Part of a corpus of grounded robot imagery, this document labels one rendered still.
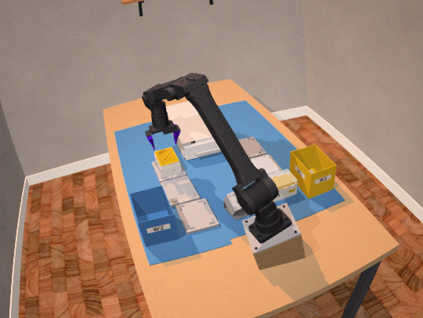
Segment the blue bench mat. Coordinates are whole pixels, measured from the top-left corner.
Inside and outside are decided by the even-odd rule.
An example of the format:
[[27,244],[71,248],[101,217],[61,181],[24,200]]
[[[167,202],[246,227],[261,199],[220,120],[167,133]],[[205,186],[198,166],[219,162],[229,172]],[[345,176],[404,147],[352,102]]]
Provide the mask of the blue bench mat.
[[[282,170],[288,168],[290,171],[290,151],[297,148],[250,103],[246,100],[227,103],[219,105],[219,109],[238,139],[254,136]],[[236,221],[224,209],[223,201],[228,193],[233,192],[232,188],[237,182],[223,153],[218,152],[186,161],[175,144],[173,135],[171,133],[164,135],[163,132],[152,135],[154,150],[145,134],[150,125],[152,121],[114,132],[128,198],[149,265],[225,247],[232,244],[230,239],[245,235],[242,220],[255,214]],[[175,151],[200,198],[207,199],[219,226],[186,234],[176,207],[172,207],[180,239],[146,247],[129,194],[161,185],[151,162],[155,161],[154,151],[169,147]],[[287,203],[295,221],[298,221],[343,201],[345,199],[335,188],[308,198],[297,186],[297,194],[274,203],[277,206]]]

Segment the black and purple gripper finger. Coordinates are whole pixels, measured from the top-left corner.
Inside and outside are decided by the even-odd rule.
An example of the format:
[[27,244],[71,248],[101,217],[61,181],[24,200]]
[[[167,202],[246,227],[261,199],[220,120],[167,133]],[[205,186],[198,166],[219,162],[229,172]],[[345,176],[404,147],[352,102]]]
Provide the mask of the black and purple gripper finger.
[[[154,141],[153,141],[153,137],[149,136],[147,137],[147,139],[149,140],[150,144],[152,145],[153,149],[154,149]],[[154,149],[155,150],[155,149]]]
[[175,144],[177,144],[177,139],[178,139],[178,137],[179,137],[180,132],[181,132],[181,130],[180,130],[180,131],[178,131],[178,132],[173,132],[173,135],[174,135],[174,140],[175,140]]

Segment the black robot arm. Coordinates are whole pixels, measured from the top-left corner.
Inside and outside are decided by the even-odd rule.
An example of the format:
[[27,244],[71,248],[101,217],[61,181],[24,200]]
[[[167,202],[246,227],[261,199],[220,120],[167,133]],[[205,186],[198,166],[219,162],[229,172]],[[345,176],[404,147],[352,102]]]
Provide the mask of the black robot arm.
[[257,169],[253,165],[214,101],[207,82],[204,74],[190,73],[155,85],[143,93],[142,99],[145,107],[153,110],[154,128],[154,116],[168,115],[163,99],[173,101],[186,97],[193,105],[233,170],[237,185],[232,190],[239,205],[248,215],[255,214],[255,221],[248,228],[262,244],[291,226],[291,219],[274,204],[273,200],[279,195],[277,185],[264,168]]

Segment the dark blue open-top bin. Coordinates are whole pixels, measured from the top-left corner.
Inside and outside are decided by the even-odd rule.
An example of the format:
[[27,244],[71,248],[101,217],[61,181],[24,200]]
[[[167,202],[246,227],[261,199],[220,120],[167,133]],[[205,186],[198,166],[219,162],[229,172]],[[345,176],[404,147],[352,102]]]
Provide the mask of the dark blue open-top bin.
[[180,239],[163,186],[130,193],[130,197],[146,247]]

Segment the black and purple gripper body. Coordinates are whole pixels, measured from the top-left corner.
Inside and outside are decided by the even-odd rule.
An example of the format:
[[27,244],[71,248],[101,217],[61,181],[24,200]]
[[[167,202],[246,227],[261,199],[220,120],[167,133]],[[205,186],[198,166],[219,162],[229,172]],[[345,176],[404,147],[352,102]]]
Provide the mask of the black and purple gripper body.
[[166,135],[172,132],[180,131],[180,127],[178,125],[174,125],[172,120],[169,120],[168,123],[167,114],[162,116],[162,118],[154,116],[154,125],[155,128],[153,127],[153,125],[150,125],[149,130],[145,131],[146,137],[149,137],[151,136],[151,134],[153,135],[158,132],[163,132],[164,135]]

